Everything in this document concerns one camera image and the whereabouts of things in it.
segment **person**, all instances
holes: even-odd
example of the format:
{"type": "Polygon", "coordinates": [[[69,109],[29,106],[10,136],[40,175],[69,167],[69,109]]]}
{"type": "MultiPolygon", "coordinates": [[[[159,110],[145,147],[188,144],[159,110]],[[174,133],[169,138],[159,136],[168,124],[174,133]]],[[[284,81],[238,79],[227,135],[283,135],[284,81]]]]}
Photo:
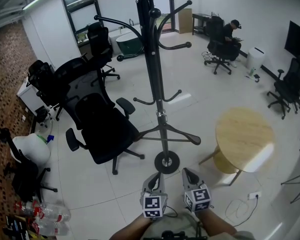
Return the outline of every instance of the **person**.
{"type": "Polygon", "coordinates": [[[141,214],[133,222],[115,233],[110,240],[142,240],[144,238],[162,238],[162,233],[172,231],[174,234],[184,232],[188,238],[206,236],[209,240],[254,240],[247,231],[237,231],[232,225],[218,217],[212,210],[205,209],[193,216],[184,209],[177,217],[171,214],[153,221],[141,214]]]}
{"type": "Polygon", "coordinates": [[[239,51],[241,49],[241,39],[237,37],[233,37],[233,31],[236,29],[241,29],[240,23],[238,20],[234,19],[230,23],[226,24],[223,27],[223,34],[224,34],[224,43],[226,53],[229,55],[232,55],[233,58],[228,60],[227,62],[230,63],[230,65],[234,68],[237,67],[235,61],[240,61],[239,59],[239,51]]]}

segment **brick wall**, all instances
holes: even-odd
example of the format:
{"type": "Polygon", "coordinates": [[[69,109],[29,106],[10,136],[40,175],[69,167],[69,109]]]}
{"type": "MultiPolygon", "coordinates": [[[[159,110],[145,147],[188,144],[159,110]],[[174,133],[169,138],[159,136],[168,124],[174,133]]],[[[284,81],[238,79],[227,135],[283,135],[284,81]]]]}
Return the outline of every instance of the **brick wall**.
{"type": "MultiPolygon", "coordinates": [[[[21,22],[0,28],[0,127],[10,129],[14,136],[30,133],[33,116],[25,112],[24,103],[17,97],[29,66],[36,61],[21,22]]],[[[8,144],[0,142],[0,240],[6,239],[2,232],[5,216],[15,214],[14,203],[18,196],[12,188],[12,175],[4,177],[6,164],[15,165],[8,144]]]]}

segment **table leg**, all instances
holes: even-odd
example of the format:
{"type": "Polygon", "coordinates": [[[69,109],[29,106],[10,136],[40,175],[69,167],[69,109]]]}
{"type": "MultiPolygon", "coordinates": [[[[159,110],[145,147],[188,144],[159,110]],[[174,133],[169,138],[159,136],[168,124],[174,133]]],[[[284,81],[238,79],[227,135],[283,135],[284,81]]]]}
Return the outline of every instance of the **table leg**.
{"type": "Polygon", "coordinates": [[[231,185],[235,182],[235,180],[239,177],[239,175],[241,174],[241,172],[242,172],[242,170],[239,170],[239,171],[236,173],[236,175],[234,176],[234,178],[233,178],[233,180],[231,181],[231,183],[229,184],[229,186],[231,186],[231,185]]]}
{"type": "Polygon", "coordinates": [[[192,17],[192,35],[195,33],[195,18],[192,17]]]}
{"type": "Polygon", "coordinates": [[[203,159],[202,161],[199,162],[199,165],[203,164],[204,162],[208,161],[210,158],[213,158],[216,154],[218,154],[220,151],[219,147],[217,146],[215,149],[214,149],[214,152],[210,155],[208,155],[205,159],[203,159]]]}

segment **power outlet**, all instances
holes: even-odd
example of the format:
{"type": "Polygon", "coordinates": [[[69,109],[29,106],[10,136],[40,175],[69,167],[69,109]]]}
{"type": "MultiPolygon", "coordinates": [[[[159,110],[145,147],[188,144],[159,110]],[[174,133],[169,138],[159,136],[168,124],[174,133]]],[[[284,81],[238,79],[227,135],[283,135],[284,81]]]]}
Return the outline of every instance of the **power outlet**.
{"type": "Polygon", "coordinates": [[[257,196],[258,199],[261,197],[261,191],[248,194],[248,200],[256,199],[257,196]]]}

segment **coat rack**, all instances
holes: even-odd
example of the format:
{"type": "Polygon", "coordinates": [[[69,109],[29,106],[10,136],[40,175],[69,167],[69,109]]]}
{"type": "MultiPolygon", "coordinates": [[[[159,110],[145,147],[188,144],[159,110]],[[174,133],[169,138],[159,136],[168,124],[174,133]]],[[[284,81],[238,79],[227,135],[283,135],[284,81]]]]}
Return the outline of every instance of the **coat rack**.
{"type": "Polygon", "coordinates": [[[192,44],[190,42],[186,42],[176,46],[167,47],[160,43],[160,36],[165,23],[171,18],[171,16],[177,14],[188,5],[191,5],[192,1],[188,0],[185,4],[169,13],[160,23],[158,28],[156,26],[156,21],[161,16],[161,11],[158,8],[155,8],[154,0],[135,0],[135,3],[139,16],[141,34],[135,28],[123,21],[101,17],[98,15],[94,16],[94,19],[125,26],[134,32],[140,39],[142,47],[136,54],[119,55],[117,60],[122,62],[123,60],[135,58],[144,52],[153,101],[146,102],[136,97],[133,98],[133,100],[144,105],[153,105],[156,103],[156,116],[158,125],[153,129],[140,132],[137,140],[145,139],[161,141],[163,151],[155,157],[154,165],[159,172],[163,174],[172,174],[178,169],[180,165],[180,159],[176,153],[169,150],[168,142],[191,142],[195,145],[200,145],[201,139],[198,136],[177,130],[169,125],[167,123],[166,111],[163,104],[163,102],[172,101],[175,97],[181,94],[182,91],[178,90],[171,98],[165,98],[159,47],[165,50],[177,50],[181,48],[190,48],[192,44]],[[144,137],[146,134],[155,131],[160,132],[160,138],[144,137]],[[183,135],[186,139],[170,139],[168,138],[168,131],[183,135]]]}

